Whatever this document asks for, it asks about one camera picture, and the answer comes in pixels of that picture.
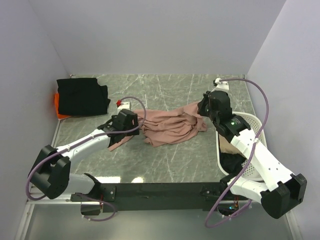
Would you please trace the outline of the pink printed t-shirt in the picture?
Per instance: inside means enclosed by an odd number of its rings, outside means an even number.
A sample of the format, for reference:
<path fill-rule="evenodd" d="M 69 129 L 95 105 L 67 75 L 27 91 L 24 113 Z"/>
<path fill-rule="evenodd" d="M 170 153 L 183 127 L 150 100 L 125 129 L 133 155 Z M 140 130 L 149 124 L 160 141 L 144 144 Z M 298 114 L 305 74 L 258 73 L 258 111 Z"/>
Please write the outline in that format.
<path fill-rule="evenodd" d="M 145 120 L 142 109 L 134 113 L 142 123 L 140 130 L 145 137 L 144 143 L 154 148 L 188 141 L 208 129 L 204 118 L 198 114 L 197 102 L 170 111 L 148 109 Z"/>

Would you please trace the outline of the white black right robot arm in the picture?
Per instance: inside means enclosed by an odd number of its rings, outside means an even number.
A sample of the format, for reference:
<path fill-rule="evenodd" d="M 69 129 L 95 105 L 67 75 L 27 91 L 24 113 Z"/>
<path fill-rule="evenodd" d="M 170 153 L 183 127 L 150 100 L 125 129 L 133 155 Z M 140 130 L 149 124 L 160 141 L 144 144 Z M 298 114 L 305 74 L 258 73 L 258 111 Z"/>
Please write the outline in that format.
<path fill-rule="evenodd" d="M 243 169 L 235 176 L 228 175 L 219 187 L 217 204 L 223 198 L 243 196 L 260 203 L 272 218 L 279 219 L 303 202 L 307 179 L 281 164 L 259 140 L 259 133 L 254 132 L 242 116 L 232 112 L 225 91 L 204 93 L 198 103 L 198 114 L 208 117 L 217 132 L 246 157 L 247 164 L 253 165 L 262 178 L 259 181 L 246 179 L 242 176 Z"/>

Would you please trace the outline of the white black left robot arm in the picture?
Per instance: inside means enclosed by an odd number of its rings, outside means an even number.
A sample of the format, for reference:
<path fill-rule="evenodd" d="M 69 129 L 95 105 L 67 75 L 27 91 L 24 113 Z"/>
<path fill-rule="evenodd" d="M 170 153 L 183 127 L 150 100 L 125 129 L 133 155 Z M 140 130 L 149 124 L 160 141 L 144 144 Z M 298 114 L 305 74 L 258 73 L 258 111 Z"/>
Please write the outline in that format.
<path fill-rule="evenodd" d="M 122 109 L 92 133 L 63 146 L 43 147 L 27 178 L 49 199 L 62 194 L 82 194 L 88 201 L 100 195 L 100 182 L 92 175 L 72 174 L 71 167 L 89 155 L 112 148 L 127 136 L 139 134 L 138 115 Z"/>

